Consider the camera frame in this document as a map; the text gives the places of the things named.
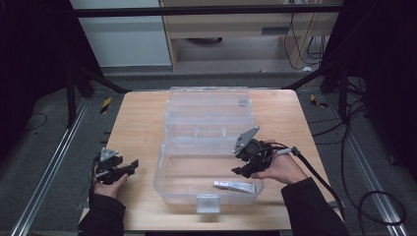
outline small tube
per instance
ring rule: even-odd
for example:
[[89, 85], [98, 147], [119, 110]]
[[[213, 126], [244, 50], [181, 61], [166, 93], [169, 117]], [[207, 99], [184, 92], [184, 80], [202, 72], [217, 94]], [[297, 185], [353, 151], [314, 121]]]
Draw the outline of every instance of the small tube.
[[213, 185], [219, 189], [230, 189], [255, 194], [255, 184], [253, 183], [214, 181]]

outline black sleeve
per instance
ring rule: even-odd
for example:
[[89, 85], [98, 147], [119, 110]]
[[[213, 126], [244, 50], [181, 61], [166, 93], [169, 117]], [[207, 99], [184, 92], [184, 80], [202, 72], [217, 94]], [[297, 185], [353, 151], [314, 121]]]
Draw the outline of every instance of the black sleeve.
[[343, 221], [329, 206], [312, 178], [281, 190], [294, 236], [349, 235]]
[[103, 195], [94, 195], [89, 212], [79, 224], [79, 236], [123, 236], [126, 207]]

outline wooden table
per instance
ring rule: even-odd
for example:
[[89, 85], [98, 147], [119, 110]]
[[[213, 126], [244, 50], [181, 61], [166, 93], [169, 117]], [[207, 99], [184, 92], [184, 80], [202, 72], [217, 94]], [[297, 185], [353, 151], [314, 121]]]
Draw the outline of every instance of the wooden table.
[[[125, 230], [281, 230], [290, 229], [288, 213], [280, 189], [273, 180], [250, 206], [221, 206], [220, 214], [197, 214], [195, 206], [167, 205], [153, 189], [153, 175], [163, 142], [163, 113], [169, 91], [135, 91], [125, 95], [107, 148], [117, 149], [124, 164], [140, 160], [136, 174], [119, 192], [127, 207]], [[275, 139], [298, 147], [326, 180], [322, 162], [293, 90], [250, 89], [255, 124], [261, 126], [255, 138]], [[333, 201], [319, 184], [325, 198]]]

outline clear plastic container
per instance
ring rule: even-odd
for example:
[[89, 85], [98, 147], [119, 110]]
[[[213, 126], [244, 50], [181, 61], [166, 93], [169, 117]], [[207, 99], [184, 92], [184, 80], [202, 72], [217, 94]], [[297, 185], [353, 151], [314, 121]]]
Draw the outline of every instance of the clear plastic container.
[[[247, 88], [172, 88], [155, 190], [166, 203], [196, 205], [200, 213], [219, 212], [220, 205], [252, 204], [264, 182], [231, 169], [245, 164], [233, 148], [237, 137], [254, 126]], [[219, 189], [214, 181], [254, 183], [256, 192]]]

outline hand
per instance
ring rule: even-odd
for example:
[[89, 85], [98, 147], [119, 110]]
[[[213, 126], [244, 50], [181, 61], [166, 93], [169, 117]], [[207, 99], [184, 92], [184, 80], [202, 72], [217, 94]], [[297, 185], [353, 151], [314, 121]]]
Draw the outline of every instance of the hand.
[[119, 191], [120, 187], [128, 180], [128, 177], [128, 174], [124, 174], [118, 181], [111, 185], [105, 185], [101, 184], [100, 182], [96, 182], [94, 185], [94, 193], [116, 199], [117, 192]]
[[[270, 143], [271, 146], [276, 147], [275, 140], [268, 140], [265, 143]], [[272, 158], [270, 167], [262, 172], [253, 173], [251, 178], [254, 179], [274, 179], [284, 184], [294, 184], [301, 180], [307, 179], [307, 174], [294, 161], [289, 154], [275, 155]]]

